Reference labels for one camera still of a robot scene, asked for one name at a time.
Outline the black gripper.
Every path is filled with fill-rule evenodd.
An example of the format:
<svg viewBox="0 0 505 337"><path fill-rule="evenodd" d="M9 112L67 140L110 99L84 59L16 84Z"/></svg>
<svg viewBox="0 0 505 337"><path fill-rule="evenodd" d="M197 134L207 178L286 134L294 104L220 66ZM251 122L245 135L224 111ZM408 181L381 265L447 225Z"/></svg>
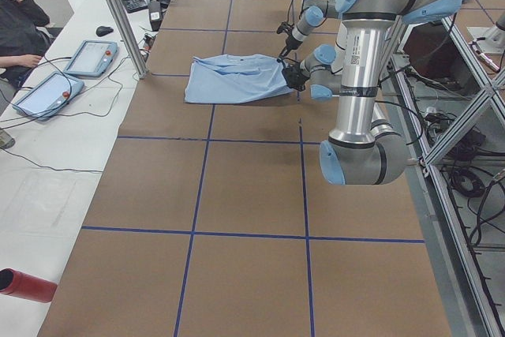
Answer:
<svg viewBox="0 0 505 337"><path fill-rule="evenodd" d="M300 47L303 43L303 35L289 34L286 37L285 43L285 47L281 50L279 56L277 57L278 62L283 62L291 50L297 50Z"/></svg>

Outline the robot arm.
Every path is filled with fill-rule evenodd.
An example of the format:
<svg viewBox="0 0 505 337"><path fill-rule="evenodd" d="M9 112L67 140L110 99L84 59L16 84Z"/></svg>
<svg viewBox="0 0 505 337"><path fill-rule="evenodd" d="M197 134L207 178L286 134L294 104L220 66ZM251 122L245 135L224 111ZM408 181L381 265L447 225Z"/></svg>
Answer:
<svg viewBox="0 0 505 337"><path fill-rule="evenodd" d="M335 0L302 0L298 19L290 20L294 0L290 1L286 20L277 28L276 33L286 33L285 47L279 53L280 62L291 51L296 51L315 28L321 26L326 19L337 19Z"/></svg>
<svg viewBox="0 0 505 337"><path fill-rule="evenodd" d="M326 94L339 94L336 125L320 144L320 167L335 185L380 185L405 169L409 151L376 105L386 34L403 24L437 21L457 13L462 0L329 0L346 29L342 80L321 76Z"/></svg>

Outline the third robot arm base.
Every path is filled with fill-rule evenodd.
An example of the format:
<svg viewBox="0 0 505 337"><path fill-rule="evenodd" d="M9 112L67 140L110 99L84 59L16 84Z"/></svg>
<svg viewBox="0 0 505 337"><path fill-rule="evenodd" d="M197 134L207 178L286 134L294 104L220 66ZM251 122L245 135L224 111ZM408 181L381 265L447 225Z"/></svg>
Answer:
<svg viewBox="0 0 505 337"><path fill-rule="evenodd" d="M504 13L492 27L468 27L469 43L479 53L501 54L504 51Z"/></svg>

